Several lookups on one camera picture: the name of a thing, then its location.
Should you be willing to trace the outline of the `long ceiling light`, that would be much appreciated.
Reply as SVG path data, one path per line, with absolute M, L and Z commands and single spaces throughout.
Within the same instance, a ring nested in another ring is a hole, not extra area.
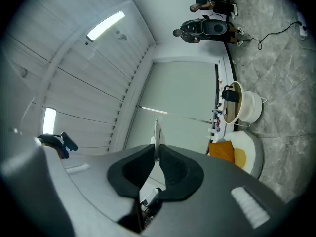
M 56 119 L 57 111 L 53 108 L 47 107 L 44 113 L 43 120 L 43 134 L 53 134 L 54 133 L 54 125 Z
M 94 42 L 100 35 L 102 35 L 108 28 L 110 28 L 113 24 L 121 20 L 125 17 L 123 11 L 119 11 L 96 25 L 93 29 L 91 29 L 86 35 L 87 39 L 91 42 Z

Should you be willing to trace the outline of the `white power strip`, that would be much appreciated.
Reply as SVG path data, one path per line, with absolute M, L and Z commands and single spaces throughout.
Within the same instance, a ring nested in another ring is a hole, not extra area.
M 301 37 L 307 37 L 307 23 L 305 21 L 305 18 L 301 12 L 297 12 L 297 21 L 299 21 L 299 34 Z

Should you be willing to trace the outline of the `black shell chair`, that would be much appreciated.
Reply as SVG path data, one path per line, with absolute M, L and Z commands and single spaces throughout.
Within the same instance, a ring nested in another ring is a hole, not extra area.
M 219 19 L 209 19 L 202 22 L 202 32 L 206 35 L 222 35 L 228 30 L 226 22 Z

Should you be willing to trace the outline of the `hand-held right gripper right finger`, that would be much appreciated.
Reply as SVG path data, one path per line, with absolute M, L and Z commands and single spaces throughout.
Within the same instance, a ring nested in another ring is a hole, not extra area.
M 232 163 L 161 145 L 159 165 L 166 188 L 145 237 L 282 235 L 291 207 Z

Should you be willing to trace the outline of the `yellow cushion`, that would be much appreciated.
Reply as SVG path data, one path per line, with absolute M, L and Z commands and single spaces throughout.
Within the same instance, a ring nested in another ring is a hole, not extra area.
M 234 163 L 239 168 L 243 169 L 246 165 L 247 156 L 243 149 L 234 148 Z

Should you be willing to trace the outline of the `black kettle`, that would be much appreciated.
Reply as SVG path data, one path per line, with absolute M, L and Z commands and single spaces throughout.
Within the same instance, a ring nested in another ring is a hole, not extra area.
M 226 85 L 224 86 L 224 90 L 222 92 L 221 98 L 225 101 L 238 103 L 239 102 L 239 93 L 232 90 L 232 86 Z

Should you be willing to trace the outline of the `white round pouf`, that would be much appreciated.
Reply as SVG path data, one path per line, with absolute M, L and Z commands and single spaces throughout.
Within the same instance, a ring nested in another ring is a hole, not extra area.
M 258 120 L 261 115 L 263 101 L 262 98 L 254 92 L 246 91 L 245 92 L 246 100 L 246 113 L 242 121 L 247 123 L 254 123 Z

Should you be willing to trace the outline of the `round wooden side table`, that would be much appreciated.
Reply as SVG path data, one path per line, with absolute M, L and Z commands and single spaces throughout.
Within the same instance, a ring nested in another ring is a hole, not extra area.
M 223 115 L 223 117 L 226 124 L 235 124 L 241 115 L 242 108 L 244 107 L 245 94 L 244 89 L 239 82 L 234 81 L 229 86 L 232 86 L 232 90 L 239 93 L 239 102 L 234 103 L 222 99 L 224 101 L 223 110 L 227 109 L 227 114 Z

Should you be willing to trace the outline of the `white window ledge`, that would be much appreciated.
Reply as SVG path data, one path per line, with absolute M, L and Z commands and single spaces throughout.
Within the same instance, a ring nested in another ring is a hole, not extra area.
M 223 52 L 220 55 L 218 62 L 215 64 L 215 104 L 214 109 L 223 110 L 224 101 L 221 99 L 221 94 L 224 86 L 230 85 L 236 80 L 236 73 L 234 65 L 232 64 L 231 54 L 229 52 L 228 46 L 225 43 L 223 47 Z M 211 128 L 209 131 L 209 143 L 216 143 L 221 140 L 227 133 L 234 131 L 233 124 L 226 124 L 224 121 L 223 114 L 211 113 Z M 216 133 L 214 129 L 214 124 L 218 123 L 220 125 L 221 131 Z

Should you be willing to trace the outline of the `orange cushion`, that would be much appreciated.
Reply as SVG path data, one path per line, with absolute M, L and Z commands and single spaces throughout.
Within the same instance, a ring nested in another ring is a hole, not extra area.
M 210 143 L 209 155 L 231 163 L 235 163 L 234 148 L 231 141 Z

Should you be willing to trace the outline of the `black backpack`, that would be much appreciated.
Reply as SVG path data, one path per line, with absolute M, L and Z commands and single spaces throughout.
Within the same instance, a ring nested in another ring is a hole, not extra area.
M 203 32 L 203 23 L 205 19 L 189 20 L 184 22 L 180 29 L 186 33 L 200 34 Z

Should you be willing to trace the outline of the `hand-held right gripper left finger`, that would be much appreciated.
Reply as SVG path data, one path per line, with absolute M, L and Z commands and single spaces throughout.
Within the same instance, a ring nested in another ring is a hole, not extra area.
M 71 158 L 64 164 L 89 169 L 69 174 L 79 198 L 78 215 L 91 237 L 147 237 L 140 192 L 154 167 L 153 144 L 100 156 Z

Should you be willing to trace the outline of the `metal blind bar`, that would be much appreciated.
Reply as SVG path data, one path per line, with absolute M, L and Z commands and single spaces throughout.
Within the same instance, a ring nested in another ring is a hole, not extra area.
M 152 109 L 152 108 L 149 108 L 149 107 L 144 107 L 144 106 L 139 106 L 139 105 L 137 105 L 136 107 L 140 108 L 140 109 L 143 109 L 143 110 L 147 110 L 147 111 L 163 114 L 163 115 L 175 116 L 175 117 L 188 119 L 188 120 L 193 120 L 193 121 L 198 121 L 198 122 L 207 123 L 207 124 L 212 124 L 213 123 L 213 120 L 203 120 L 203 119 L 198 119 L 198 118 L 192 118 L 192 117 L 188 117 L 188 116 L 183 116 L 183 115 L 179 115 L 179 114 L 175 114 L 175 113 L 171 113 L 171 112 L 166 112 L 166 111 L 161 111 L 161 110 L 157 110 L 157 109 Z

